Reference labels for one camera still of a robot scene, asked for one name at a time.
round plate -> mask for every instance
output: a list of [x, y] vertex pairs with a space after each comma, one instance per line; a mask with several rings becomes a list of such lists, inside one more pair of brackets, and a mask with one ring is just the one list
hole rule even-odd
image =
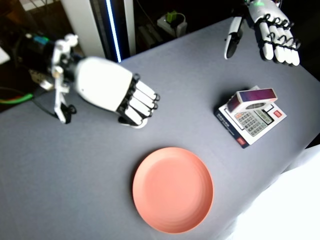
[[140, 164], [132, 192], [135, 207], [147, 224], [178, 234], [205, 219], [213, 202], [214, 184], [195, 154], [167, 147], [151, 153]]

calculator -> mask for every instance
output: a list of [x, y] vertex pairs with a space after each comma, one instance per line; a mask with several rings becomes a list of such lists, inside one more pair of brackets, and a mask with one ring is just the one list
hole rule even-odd
[[263, 110], [240, 112], [235, 115], [238, 122], [252, 136], [256, 136], [274, 120]]

gray table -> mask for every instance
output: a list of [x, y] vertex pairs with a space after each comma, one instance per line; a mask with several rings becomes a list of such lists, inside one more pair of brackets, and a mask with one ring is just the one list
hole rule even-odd
[[[76, 94], [63, 125], [31, 102], [0, 114], [0, 239], [208, 240], [263, 191], [320, 132], [320, 83], [303, 67], [260, 59], [254, 32], [224, 60], [231, 19], [146, 51], [121, 64], [161, 95], [145, 128], [117, 123], [113, 113]], [[213, 115], [225, 93], [274, 88], [287, 118], [242, 149]], [[39, 99], [48, 108], [53, 94]], [[215, 196], [194, 230], [158, 232], [139, 216], [132, 178], [149, 153], [186, 148], [208, 166]]]

led light strip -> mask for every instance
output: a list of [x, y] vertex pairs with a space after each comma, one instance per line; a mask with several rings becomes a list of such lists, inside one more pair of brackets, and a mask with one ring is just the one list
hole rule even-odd
[[121, 56], [120, 56], [118, 39], [117, 39], [117, 34], [116, 34], [114, 16], [112, 14], [112, 9], [111, 9], [111, 2], [110, 2], [110, 0], [105, 0], [105, 2], [106, 2], [106, 7], [108, 9], [110, 25], [111, 25], [112, 35], [113, 35], [113, 41], [114, 41], [114, 46], [115, 46], [115, 51], [116, 51], [116, 56], [118, 58], [118, 63], [120, 63], [121, 62]]

